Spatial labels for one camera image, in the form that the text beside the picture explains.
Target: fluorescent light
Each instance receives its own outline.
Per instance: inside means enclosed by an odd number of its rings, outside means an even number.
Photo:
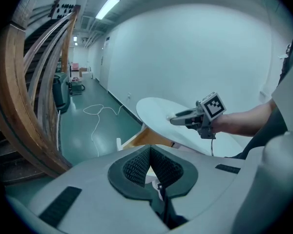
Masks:
[[[96,19],[102,20],[105,15],[119,2],[120,0],[107,0],[101,10],[96,15]]]

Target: door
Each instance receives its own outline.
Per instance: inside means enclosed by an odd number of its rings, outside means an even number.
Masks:
[[[101,70],[100,70],[100,85],[106,90],[108,89],[108,76],[111,65],[111,59],[113,54],[113,47],[116,39],[116,29],[109,34],[105,39],[103,46],[103,56],[101,59]]]

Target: black sleeve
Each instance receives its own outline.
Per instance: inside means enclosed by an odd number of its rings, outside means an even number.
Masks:
[[[283,61],[283,66],[282,66],[282,71],[281,71],[281,75],[280,75],[280,80],[279,83],[283,80],[283,78],[285,77],[285,75],[288,73],[289,69],[290,69],[290,61],[291,61],[291,56],[292,56],[292,52],[293,52],[293,40],[292,40],[292,44],[291,44],[291,49],[289,52],[289,57],[288,58],[284,58]]]

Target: forearm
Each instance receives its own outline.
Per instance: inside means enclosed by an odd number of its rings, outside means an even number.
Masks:
[[[222,115],[215,122],[215,132],[235,135],[254,136],[267,122],[275,103],[271,100],[247,112]]]

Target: white cable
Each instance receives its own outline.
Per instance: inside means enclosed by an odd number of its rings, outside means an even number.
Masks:
[[[85,111],[86,109],[88,109],[88,108],[90,108],[90,107],[95,107],[95,106],[102,106],[102,108],[101,108],[101,109],[99,110],[99,112],[97,112],[96,114],[88,113],[88,112]],[[118,113],[116,113],[116,112],[114,111],[113,108],[110,108],[110,107],[104,107],[102,104],[91,105],[91,106],[89,106],[89,107],[84,108],[84,110],[83,110],[83,112],[84,112],[85,114],[88,114],[88,115],[97,115],[98,118],[99,118],[98,123],[97,123],[96,127],[94,128],[94,130],[93,130],[93,132],[92,132],[92,134],[91,134],[91,140],[92,140],[93,144],[95,145],[95,147],[96,147],[96,149],[97,149],[98,157],[99,157],[99,150],[98,150],[98,147],[97,147],[97,145],[96,145],[96,143],[94,142],[94,140],[93,140],[92,137],[93,137],[94,132],[97,130],[97,127],[98,127],[99,122],[100,122],[100,116],[99,116],[99,114],[102,112],[102,110],[103,110],[104,108],[108,108],[108,109],[111,109],[111,110],[114,112],[114,114],[115,114],[116,116],[118,116],[118,114],[119,114],[119,112],[120,112],[122,106],[123,106],[123,105],[121,105],[121,106],[119,107]]]

